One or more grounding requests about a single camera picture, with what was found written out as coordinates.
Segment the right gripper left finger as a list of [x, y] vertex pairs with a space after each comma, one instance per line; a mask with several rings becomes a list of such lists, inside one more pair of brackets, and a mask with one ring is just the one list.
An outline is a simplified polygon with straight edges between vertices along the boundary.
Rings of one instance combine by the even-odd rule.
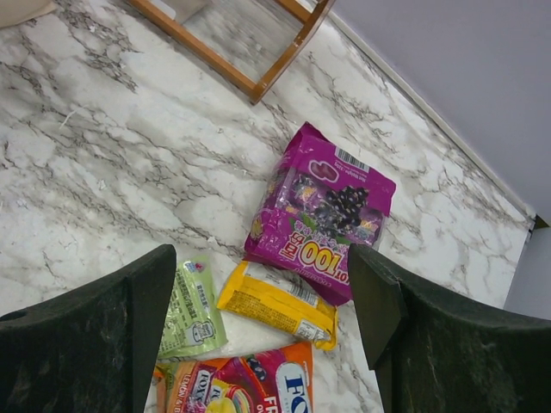
[[163, 244], [1, 318], [3, 412], [142, 412], [176, 273]]

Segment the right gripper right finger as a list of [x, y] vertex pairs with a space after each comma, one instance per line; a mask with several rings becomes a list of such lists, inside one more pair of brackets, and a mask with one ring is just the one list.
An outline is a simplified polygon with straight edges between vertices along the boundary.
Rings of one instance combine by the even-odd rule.
[[467, 298], [365, 245], [350, 247], [348, 272], [384, 411], [549, 411], [548, 320]]

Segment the orange Fox's fruit candy bag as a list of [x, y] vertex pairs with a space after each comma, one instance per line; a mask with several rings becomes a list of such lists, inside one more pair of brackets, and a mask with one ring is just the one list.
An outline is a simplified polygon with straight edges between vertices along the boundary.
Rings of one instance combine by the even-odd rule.
[[231, 358], [159, 363], [158, 412], [312, 412], [308, 342]]

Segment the yellow snack packet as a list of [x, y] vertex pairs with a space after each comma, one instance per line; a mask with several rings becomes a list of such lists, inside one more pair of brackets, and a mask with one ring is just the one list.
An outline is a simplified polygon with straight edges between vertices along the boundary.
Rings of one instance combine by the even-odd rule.
[[220, 291], [217, 307], [312, 342], [324, 351], [337, 346], [337, 307], [289, 271], [242, 261]]

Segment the blue checkered paper bag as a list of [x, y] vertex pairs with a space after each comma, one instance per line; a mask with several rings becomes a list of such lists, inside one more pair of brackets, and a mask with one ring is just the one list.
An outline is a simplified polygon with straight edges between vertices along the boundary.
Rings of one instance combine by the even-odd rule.
[[51, 0], [1, 0], [0, 28], [7, 28], [46, 15], [56, 9]]

